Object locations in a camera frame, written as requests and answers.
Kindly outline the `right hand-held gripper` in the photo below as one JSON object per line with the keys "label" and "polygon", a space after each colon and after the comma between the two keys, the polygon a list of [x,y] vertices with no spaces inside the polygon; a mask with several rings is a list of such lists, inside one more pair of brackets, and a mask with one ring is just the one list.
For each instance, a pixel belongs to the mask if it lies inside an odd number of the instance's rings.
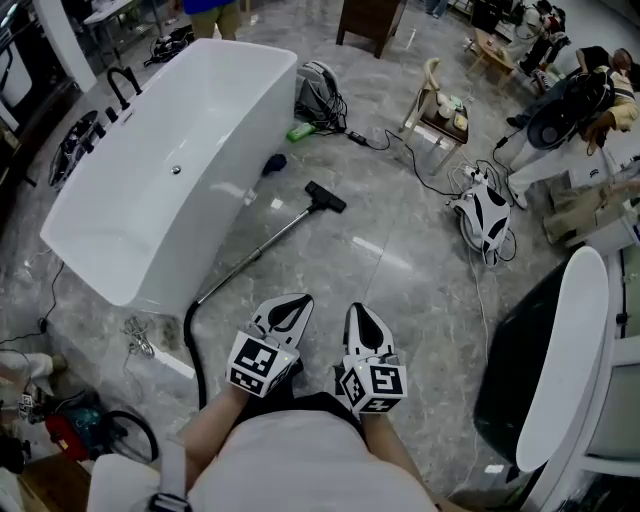
{"label": "right hand-held gripper", "polygon": [[393,335],[363,303],[347,310],[343,345],[346,354],[335,367],[335,392],[354,415],[387,413],[408,396],[407,371],[393,352]]}

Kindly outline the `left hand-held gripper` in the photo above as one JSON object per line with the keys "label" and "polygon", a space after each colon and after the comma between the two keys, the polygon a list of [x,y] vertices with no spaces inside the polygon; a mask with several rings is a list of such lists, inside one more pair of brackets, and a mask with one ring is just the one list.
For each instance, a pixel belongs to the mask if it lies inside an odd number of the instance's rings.
{"label": "left hand-held gripper", "polygon": [[314,308],[311,295],[285,294],[264,301],[232,346],[226,381],[259,398],[287,376],[300,358],[298,344]]}

